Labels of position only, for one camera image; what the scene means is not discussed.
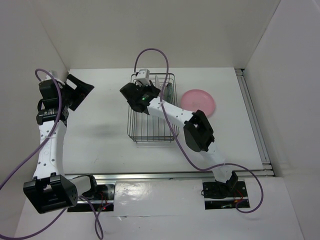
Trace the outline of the white plate green rim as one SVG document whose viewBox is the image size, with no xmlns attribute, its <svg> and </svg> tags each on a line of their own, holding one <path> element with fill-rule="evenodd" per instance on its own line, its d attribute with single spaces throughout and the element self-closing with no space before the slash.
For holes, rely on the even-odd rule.
<svg viewBox="0 0 320 240">
<path fill-rule="evenodd" d="M 155 87 L 157 89 L 160 89 L 160 81 L 157 75 L 155 75 Z"/>
</svg>

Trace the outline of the blue floral patterned plate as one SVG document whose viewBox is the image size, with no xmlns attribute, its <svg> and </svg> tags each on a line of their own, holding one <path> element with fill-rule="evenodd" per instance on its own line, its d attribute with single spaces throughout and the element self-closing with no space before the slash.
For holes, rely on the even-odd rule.
<svg viewBox="0 0 320 240">
<path fill-rule="evenodd" d="M 168 90 L 169 90 L 169 96 L 168 96 L 167 102 L 168 103 L 172 103 L 172 100 L 173 100 L 173 84 L 171 82 L 169 82 L 167 84 L 167 86 L 168 86 Z"/>
</svg>

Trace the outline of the pink plastic plate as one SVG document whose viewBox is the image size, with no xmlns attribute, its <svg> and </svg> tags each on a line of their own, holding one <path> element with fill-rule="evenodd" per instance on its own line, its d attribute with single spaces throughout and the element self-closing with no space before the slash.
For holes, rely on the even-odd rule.
<svg viewBox="0 0 320 240">
<path fill-rule="evenodd" d="M 182 109 L 192 112 L 201 110 L 207 117 L 210 117 L 216 109 L 214 98 L 201 89 L 186 91 L 181 97 L 180 106 Z"/>
</svg>

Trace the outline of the clear glass plate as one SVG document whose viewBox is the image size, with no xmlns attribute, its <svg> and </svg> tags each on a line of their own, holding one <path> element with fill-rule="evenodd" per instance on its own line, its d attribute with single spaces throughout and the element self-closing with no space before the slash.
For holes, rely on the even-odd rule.
<svg viewBox="0 0 320 240">
<path fill-rule="evenodd" d="M 169 87 L 168 87 L 168 85 L 166 85 L 166 86 L 164 87 L 164 90 L 163 90 L 162 99 L 163 99 L 164 101 L 167 101 L 167 100 L 168 100 L 168 97 L 169 97 Z"/>
</svg>

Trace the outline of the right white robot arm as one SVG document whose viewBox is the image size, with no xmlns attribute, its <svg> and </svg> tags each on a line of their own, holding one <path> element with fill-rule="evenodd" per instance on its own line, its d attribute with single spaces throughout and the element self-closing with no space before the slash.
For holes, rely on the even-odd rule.
<svg viewBox="0 0 320 240">
<path fill-rule="evenodd" d="M 219 183 L 218 190 L 223 196 L 230 196 L 236 189 L 238 176 L 226 163 L 215 142 L 214 130 L 205 113 L 179 108 L 161 96 L 161 90 L 152 83 L 139 85 L 127 83 L 120 89 L 132 110 L 167 122 L 168 126 L 183 128 L 186 145 L 199 153 L 205 160 L 214 164 L 212 172 Z"/>
</svg>

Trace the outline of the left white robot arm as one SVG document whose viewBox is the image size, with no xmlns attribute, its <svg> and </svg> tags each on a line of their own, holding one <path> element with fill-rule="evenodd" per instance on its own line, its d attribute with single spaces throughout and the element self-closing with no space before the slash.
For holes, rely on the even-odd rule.
<svg viewBox="0 0 320 240">
<path fill-rule="evenodd" d="M 81 195 L 92 200 L 99 193 L 93 175 L 85 174 L 69 180 L 63 170 L 63 146 L 69 111 L 75 111 L 94 89 L 93 85 L 72 74 L 66 78 L 76 87 L 72 88 L 62 81 L 57 88 L 49 76 L 39 83 L 42 98 L 37 105 L 36 121 L 42 146 L 32 180 L 24 183 L 23 192 L 40 214 L 74 207 Z"/>
</svg>

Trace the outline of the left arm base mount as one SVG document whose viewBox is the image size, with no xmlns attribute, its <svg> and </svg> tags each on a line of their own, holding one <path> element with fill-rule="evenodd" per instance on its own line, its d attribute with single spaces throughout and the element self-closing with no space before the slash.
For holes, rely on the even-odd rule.
<svg viewBox="0 0 320 240">
<path fill-rule="evenodd" d="M 85 193 L 84 196 L 91 202 L 96 212 L 113 212 L 116 185 L 98 184 L 96 192 Z M 77 205 L 67 209 L 69 213 L 91 212 L 92 209 L 86 200 L 78 200 Z"/>
</svg>

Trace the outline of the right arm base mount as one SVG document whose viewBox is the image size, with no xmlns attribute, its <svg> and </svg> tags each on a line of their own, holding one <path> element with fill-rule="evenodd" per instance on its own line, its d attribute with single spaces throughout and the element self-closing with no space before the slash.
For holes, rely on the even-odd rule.
<svg viewBox="0 0 320 240">
<path fill-rule="evenodd" d="M 250 208 L 248 192 L 244 181 L 238 181 L 233 190 L 227 191 L 216 181 L 202 183 L 200 194 L 204 197 L 205 210 Z"/>
</svg>

